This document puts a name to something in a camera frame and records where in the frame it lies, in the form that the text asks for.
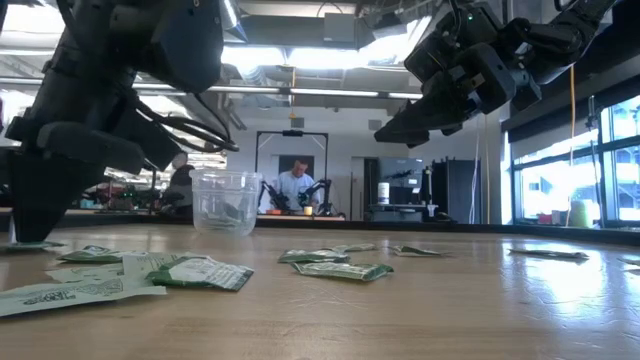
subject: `table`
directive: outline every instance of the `table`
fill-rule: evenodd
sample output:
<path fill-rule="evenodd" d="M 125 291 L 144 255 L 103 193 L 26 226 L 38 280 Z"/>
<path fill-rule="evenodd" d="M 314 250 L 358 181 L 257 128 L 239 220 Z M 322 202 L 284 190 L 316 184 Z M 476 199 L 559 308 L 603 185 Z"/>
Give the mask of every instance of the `table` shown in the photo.
<path fill-rule="evenodd" d="M 314 220 L 314 221 L 346 221 L 342 216 L 304 216 L 304 215 L 258 215 L 262 220 Z"/>
<path fill-rule="evenodd" d="M 2 359 L 638 359 L 635 248 L 493 234 L 256 229 L 246 238 L 189 226 L 54 231 L 67 252 L 96 244 L 193 251 L 256 273 L 238 293 L 169 295 L 0 319 Z M 394 274 L 372 283 L 304 277 L 285 249 L 347 243 L 451 251 L 445 259 L 355 253 Z M 512 247 L 584 251 L 583 264 L 508 255 Z M 47 281 L 56 254 L 0 256 L 0 289 Z"/>

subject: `white shirt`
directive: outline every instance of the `white shirt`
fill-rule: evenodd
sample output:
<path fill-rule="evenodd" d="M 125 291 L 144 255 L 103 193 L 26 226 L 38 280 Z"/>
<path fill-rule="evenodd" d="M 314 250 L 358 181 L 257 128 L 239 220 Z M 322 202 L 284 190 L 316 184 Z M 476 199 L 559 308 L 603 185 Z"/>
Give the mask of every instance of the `white shirt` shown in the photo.
<path fill-rule="evenodd" d="M 289 208 L 294 211 L 300 211 L 302 208 L 298 204 L 298 194 L 304 192 L 315 184 L 313 178 L 307 174 L 303 174 L 299 178 L 293 176 L 291 171 L 285 171 L 278 176 L 276 183 L 276 191 L 282 192 L 284 196 L 289 198 Z M 313 199 L 320 203 L 320 194 L 316 191 Z"/>

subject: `black wire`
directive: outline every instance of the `black wire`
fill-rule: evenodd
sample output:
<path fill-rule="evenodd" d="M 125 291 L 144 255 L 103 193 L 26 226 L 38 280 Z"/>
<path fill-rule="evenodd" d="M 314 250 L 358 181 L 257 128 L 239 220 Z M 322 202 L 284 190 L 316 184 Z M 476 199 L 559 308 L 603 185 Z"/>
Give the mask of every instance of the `black wire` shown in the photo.
<path fill-rule="evenodd" d="M 571 0 L 567 4 L 562 5 L 562 0 L 553 0 L 553 5 L 556 7 L 557 11 L 562 12 L 570 8 L 576 1 L 578 0 Z"/>
<path fill-rule="evenodd" d="M 218 116 L 218 114 L 216 114 L 216 112 L 213 111 L 213 109 L 210 108 L 209 105 L 207 105 L 207 103 L 204 102 L 204 100 L 202 100 L 202 96 L 200 94 L 193 94 L 193 96 L 196 98 L 196 100 L 198 100 L 200 105 L 203 108 L 207 109 L 207 111 L 211 114 L 211 116 L 213 116 L 218 121 L 218 123 L 220 123 L 220 125 L 222 125 L 222 128 L 224 129 L 225 133 L 227 134 L 227 139 L 231 140 L 231 133 L 229 132 L 229 125 L 227 125 L 227 123 L 222 121 L 222 119 L 220 119 L 220 116 Z"/>
<path fill-rule="evenodd" d="M 344 14 L 344 12 L 342 11 L 342 9 L 340 9 L 340 6 L 336 5 L 336 3 L 334 3 L 333 1 L 325 1 L 322 3 L 322 5 L 320 5 L 320 7 L 318 8 L 318 12 L 316 13 L 316 17 L 320 16 L 320 10 L 322 10 L 322 8 L 327 5 L 327 4 L 331 4 L 333 6 L 335 6 L 336 9 L 338 9 L 338 11 L 340 11 L 340 14 Z"/>
<path fill-rule="evenodd" d="M 90 59 L 90 62 L 94 67 L 102 70 L 103 65 L 101 64 L 102 61 L 100 60 L 100 56 L 98 56 L 98 54 L 95 51 L 93 51 L 93 49 L 88 45 L 88 43 L 84 41 L 84 38 L 76 28 L 75 18 L 73 17 L 71 8 L 69 7 L 69 3 L 66 0 L 56 0 L 56 4 L 58 5 L 58 10 L 60 11 L 60 15 L 62 16 L 62 20 L 67 28 L 67 31 L 69 32 L 71 38 L 75 41 L 80 51 L 83 52 Z M 116 90 L 118 90 L 118 92 L 124 95 L 127 98 L 127 100 L 130 101 L 130 103 L 135 105 L 138 111 L 140 111 L 142 114 L 147 116 L 152 121 L 172 127 L 174 129 L 184 131 L 185 133 L 193 135 L 201 140 L 204 140 L 205 142 L 210 142 L 215 146 L 211 149 L 207 149 L 205 147 L 189 142 L 183 138 L 180 138 L 175 134 L 171 133 L 170 131 L 168 131 L 167 129 L 165 129 L 163 126 L 160 126 L 160 128 L 165 132 L 165 134 L 169 136 L 173 141 L 183 146 L 186 146 L 188 148 L 191 148 L 193 150 L 206 152 L 206 153 L 219 152 L 223 149 L 229 150 L 229 151 L 239 151 L 238 146 L 231 140 L 228 127 L 226 127 L 224 124 L 223 124 L 223 127 L 225 128 L 227 136 L 224 136 L 219 131 L 213 129 L 210 126 L 207 126 L 205 124 L 199 123 L 191 119 L 187 119 L 183 117 L 175 117 L 175 116 L 168 116 L 168 117 L 162 116 L 156 113 L 155 111 L 153 111 L 151 108 L 149 108 L 145 103 L 143 103 L 138 97 L 138 94 L 136 93 L 135 90 L 126 88 L 125 86 L 118 83 L 117 81 L 112 81 L 111 79 L 109 79 L 108 76 L 106 76 L 105 78 L 107 78 L 110 82 L 112 82 L 112 84 L 116 87 Z M 202 101 L 202 98 L 200 98 L 199 95 L 196 96 L 196 99 L 220 121 L 217 115 L 208 106 L 206 106 L 206 104 L 204 104 L 204 101 Z"/>
<path fill-rule="evenodd" d="M 229 151 L 238 151 L 238 145 L 236 145 L 231 139 L 229 139 L 228 137 L 226 137 L 224 134 L 220 133 L 218 130 L 205 125 L 201 122 L 192 120 L 192 119 L 188 119 L 185 117 L 181 117 L 181 116 L 162 116 L 158 113 L 156 113 L 155 111 L 151 110 L 151 108 L 149 108 L 146 104 L 141 103 L 140 104 L 140 108 L 138 108 L 138 110 L 145 116 L 147 116 L 148 118 L 150 118 L 153 121 L 156 121 L 162 125 L 166 125 L 168 127 L 180 130 L 184 133 L 187 133 L 189 135 L 193 135 L 201 140 L 204 140 L 205 142 L 210 142 L 213 145 L 215 145 L 216 147 L 214 147 L 214 149 L 206 149 L 202 146 L 190 143 L 189 141 L 185 140 L 185 139 L 181 139 L 181 141 L 177 141 L 180 144 L 190 147 L 194 150 L 198 150 L 198 151 L 202 151 L 202 152 L 218 152 L 220 151 L 217 148 L 220 149 L 224 149 L 224 150 L 229 150 Z M 167 129 L 164 129 L 166 131 L 167 134 L 170 134 L 170 137 L 175 140 L 177 138 L 177 136 L 173 133 L 171 133 L 170 131 L 168 131 Z"/>
<path fill-rule="evenodd" d="M 456 25 L 456 32 L 455 34 L 453 34 L 453 40 L 456 41 L 458 39 L 458 35 L 460 34 L 460 29 L 462 28 L 462 15 L 457 0 L 449 0 L 449 5 L 451 5 L 451 10 L 453 11 L 453 19 Z"/>

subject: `man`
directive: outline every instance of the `man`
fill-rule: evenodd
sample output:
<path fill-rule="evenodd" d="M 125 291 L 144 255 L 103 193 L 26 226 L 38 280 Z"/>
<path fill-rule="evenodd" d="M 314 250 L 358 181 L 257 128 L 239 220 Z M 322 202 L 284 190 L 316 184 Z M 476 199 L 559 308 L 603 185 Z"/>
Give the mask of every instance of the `man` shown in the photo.
<path fill-rule="evenodd" d="M 171 176 L 169 186 L 191 186 L 191 176 L 189 176 L 189 171 L 195 168 L 189 165 L 188 162 L 189 155 L 184 151 L 173 158 L 171 166 L 173 166 L 176 172 Z"/>
<path fill-rule="evenodd" d="M 291 171 L 285 171 L 278 176 L 276 191 L 282 192 L 284 196 L 289 198 L 289 208 L 293 211 L 302 211 L 300 204 L 298 204 L 298 194 L 315 184 L 313 178 L 305 174 L 308 167 L 309 164 L 304 160 L 296 160 Z M 311 203 L 313 206 L 320 203 L 320 194 L 318 192 L 313 194 Z"/>
<path fill-rule="evenodd" d="M 189 171 L 195 169 L 188 164 L 189 156 L 181 152 L 173 158 L 171 166 L 176 170 L 171 176 L 169 187 L 162 195 L 165 207 L 163 210 L 173 212 L 178 216 L 193 215 L 193 189 Z"/>

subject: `clear plastic cup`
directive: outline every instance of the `clear plastic cup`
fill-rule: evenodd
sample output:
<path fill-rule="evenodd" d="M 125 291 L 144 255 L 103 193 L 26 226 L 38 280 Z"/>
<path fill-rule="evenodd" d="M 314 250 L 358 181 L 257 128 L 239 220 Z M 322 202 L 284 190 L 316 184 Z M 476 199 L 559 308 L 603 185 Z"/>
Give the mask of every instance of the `clear plastic cup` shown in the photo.
<path fill-rule="evenodd" d="M 262 174 L 191 170 L 193 224 L 199 232 L 248 235 L 256 225 Z"/>

